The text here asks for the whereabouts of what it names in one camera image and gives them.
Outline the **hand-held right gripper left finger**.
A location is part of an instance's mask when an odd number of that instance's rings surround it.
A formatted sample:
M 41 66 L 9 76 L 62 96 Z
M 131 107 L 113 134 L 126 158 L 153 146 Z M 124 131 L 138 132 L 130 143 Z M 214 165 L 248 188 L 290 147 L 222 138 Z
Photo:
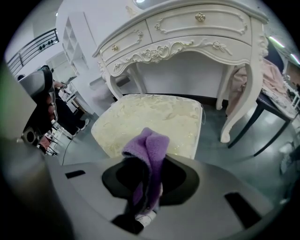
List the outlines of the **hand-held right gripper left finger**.
M 50 161 L 50 176 L 74 235 L 139 235 L 134 192 L 143 165 L 134 158 L 60 165 Z

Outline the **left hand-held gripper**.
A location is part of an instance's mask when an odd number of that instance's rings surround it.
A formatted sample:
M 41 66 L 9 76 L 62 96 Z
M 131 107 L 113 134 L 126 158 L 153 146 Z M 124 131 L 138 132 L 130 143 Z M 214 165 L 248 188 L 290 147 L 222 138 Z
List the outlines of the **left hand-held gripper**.
M 37 146 L 45 133 L 52 128 L 46 103 L 49 90 L 54 87 L 52 72 L 49 69 L 41 69 L 19 79 L 18 82 L 36 104 L 24 127 L 22 139 Z

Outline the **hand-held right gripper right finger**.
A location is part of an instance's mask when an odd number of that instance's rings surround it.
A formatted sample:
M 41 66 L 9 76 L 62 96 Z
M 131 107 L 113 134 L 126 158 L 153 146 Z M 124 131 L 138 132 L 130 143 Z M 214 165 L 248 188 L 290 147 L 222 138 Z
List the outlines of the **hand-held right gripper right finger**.
M 272 203 L 215 165 L 166 156 L 159 232 L 241 232 L 259 222 Z

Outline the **purple fleece cloth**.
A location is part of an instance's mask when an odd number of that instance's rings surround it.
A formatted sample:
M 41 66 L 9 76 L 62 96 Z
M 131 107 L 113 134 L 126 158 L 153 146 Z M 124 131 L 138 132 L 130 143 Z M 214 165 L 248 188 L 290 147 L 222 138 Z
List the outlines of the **purple fleece cloth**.
M 169 145 L 169 137 L 146 127 L 123 148 L 124 158 L 133 158 L 139 164 L 141 180 L 132 195 L 134 215 L 148 213 L 159 203 L 163 192 L 162 168 Z

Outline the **cream upholstered stool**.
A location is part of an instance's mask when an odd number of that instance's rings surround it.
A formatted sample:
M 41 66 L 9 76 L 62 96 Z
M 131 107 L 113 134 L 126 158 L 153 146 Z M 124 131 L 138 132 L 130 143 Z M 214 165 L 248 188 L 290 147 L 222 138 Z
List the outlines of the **cream upholstered stool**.
M 91 134 L 111 158 L 144 128 L 170 139 L 167 153 L 194 159 L 203 116 L 195 100 L 154 94 L 128 94 L 111 105 L 94 123 Z

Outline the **white carved dressing table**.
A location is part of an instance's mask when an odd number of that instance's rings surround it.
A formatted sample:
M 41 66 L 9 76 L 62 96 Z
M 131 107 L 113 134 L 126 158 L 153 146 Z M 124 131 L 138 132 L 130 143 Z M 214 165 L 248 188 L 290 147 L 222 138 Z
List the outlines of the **white carved dressing table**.
M 220 134 L 220 141 L 228 143 L 232 127 L 249 111 L 263 85 L 267 16 L 236 0 L 167 0 L 151 7 L 131 0 L 131 8 L 131 18 L 93 53 L 111 93 L 117 99 L 122 97 L 115 80 L 125 71 L 139 91 L 146 92 L 136 70 L 138 63 L 159 63 L 179 53 L 196 52 L 223 65 L 216 102 L 220 110 L 234 67 L 244 64 L 246 88 Z M 204 22 L 195 19 L 199 12 L 205 14 Z

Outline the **person's left hand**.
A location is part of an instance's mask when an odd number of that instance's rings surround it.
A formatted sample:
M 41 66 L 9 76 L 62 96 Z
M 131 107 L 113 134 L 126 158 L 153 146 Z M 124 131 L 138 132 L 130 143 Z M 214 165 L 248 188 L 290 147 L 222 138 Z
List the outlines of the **person's left hand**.
M 52 87 L 46 97 L 46 103 L 48 106 L 48 116 L 52 124 L 55 124 L 58 120 L 57 107 L 55 103 L 55 88 Z

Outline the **black balcony railing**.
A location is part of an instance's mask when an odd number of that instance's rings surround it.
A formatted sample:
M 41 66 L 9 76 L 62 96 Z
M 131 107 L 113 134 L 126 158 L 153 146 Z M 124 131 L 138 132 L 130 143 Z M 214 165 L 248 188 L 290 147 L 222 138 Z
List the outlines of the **black balcony railing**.
M 9 70 L 16 75 L 33 58 L 57 43 L 59 39 L 56 28 L 39 35 L 12 56 L 7 62 Z

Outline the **white open bookshelf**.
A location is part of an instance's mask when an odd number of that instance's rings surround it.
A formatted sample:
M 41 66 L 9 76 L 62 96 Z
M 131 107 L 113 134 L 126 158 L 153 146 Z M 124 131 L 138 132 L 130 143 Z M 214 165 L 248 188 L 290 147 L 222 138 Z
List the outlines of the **white open bookshelf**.
M 94 64 L 92 57 L 96 44 L 84 12 L 72 12 L 63 31 L 62 47 L 77 76 L 87 72 Z

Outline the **person's white shoe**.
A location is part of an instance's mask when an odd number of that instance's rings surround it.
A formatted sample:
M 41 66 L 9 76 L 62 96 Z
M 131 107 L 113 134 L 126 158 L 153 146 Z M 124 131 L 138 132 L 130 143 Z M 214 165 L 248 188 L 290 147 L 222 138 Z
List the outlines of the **person's white shoe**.
M 145 228 L 150 225 L 150 223 L 155 219 L 156 216 L 157 212 L 155 210 L 152 210 L 147 213 L 137 215 L 135 217 L 135 220 Z

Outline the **black chair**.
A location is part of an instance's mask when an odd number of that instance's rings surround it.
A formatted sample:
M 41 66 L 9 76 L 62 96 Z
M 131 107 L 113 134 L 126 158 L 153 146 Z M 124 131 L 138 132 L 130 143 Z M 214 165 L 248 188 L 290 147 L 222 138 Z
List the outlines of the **black chair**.
M 284 121 L 283 126 L 275 133 L 275 135 L 259 150 L 257 151 L 253 156 L 256 157 L 260 155 L 263 151 L 265 151 L 270 145 L 272 145 L 278 137 L 285 131 L 285 129 L 288 127 L 288 125 L 292 122 L 293 118 L 287 117 L 284 113 L 282 113 L 277 106 L 271 101 L 271 99 L 263 94 L 260 93 L 257 100 L 257 107 L 255 108 L 252 116 L 250 117 L 249 121 L 246 123 L 244 128 L 240 131 L 240 133 L 235 137 L 233 141 L 231 141 L 228 145 L 228 148 L 232 148 L 244 135 L 245 133 L 250 129 L 250 127 L 256 122 L 256 120 L 260 117 L 260 115 L 264 111 L 268 111 L 272 113 L 273 115 L 279 117 Z

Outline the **floral round chair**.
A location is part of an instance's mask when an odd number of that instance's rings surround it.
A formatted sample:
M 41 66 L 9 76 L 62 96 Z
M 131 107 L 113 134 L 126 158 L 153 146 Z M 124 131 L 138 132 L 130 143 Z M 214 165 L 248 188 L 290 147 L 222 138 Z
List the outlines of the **floral round chair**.
M 262 87 L 261 93 L 265 94 L 283 115 L 292 120 L 296 117 L 297 112 L 286 97 L 271 91 L 267 87 Z

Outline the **pink cloth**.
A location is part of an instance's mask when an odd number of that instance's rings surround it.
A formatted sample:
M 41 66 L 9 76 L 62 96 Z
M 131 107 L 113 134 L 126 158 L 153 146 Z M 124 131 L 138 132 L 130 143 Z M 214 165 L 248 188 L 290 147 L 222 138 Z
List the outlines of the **pink cloth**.
M 262 87 L 267 87 L 277 94 L 283 95 L 288 100 L 287 88 L 285 87 L 283 76 L 278 67 L 268 60 L 263 60 L 262 63 L 263 84 Z M 229 99 L 226 114 L 229 115 L 237 105 L 242 93 L 245 90 L 247 83 L 247 73 L 245 65 L 237 66 L 229 79 Z

